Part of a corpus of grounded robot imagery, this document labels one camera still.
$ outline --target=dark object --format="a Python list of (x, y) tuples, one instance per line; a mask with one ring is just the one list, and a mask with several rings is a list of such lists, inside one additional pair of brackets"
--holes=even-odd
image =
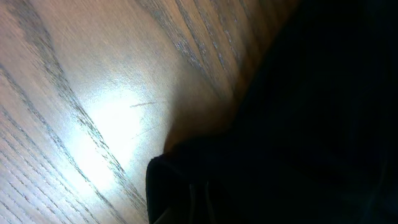
[(233, 127), (150, 162), (150, 223), (398, 223), (397, 15), (301, 3)]

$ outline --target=black cloth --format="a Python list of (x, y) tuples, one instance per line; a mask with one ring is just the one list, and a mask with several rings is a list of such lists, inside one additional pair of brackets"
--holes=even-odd
[(232, 128), (151, 160), (150, 223), (398, 223), (397, 15), (304, 0)]

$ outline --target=wood grain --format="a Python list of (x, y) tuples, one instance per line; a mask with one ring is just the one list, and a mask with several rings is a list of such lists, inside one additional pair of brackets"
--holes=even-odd
[(228, 126), (296, 0), (0, 0), (0, 223), (147, 223), (149, 160)]

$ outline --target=wooden surface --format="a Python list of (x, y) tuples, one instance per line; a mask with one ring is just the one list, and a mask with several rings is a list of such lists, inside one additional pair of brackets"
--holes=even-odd
[(296, 0), (0, 0), (0, 223), (147, 223), (149, 160), (225, 127)]

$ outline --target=black garment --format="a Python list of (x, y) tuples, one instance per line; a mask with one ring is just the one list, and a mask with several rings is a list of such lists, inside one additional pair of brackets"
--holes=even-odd
[(304, 0), (233, 127), (150, 162), (150, 223), (398, 223), (397, 15)]

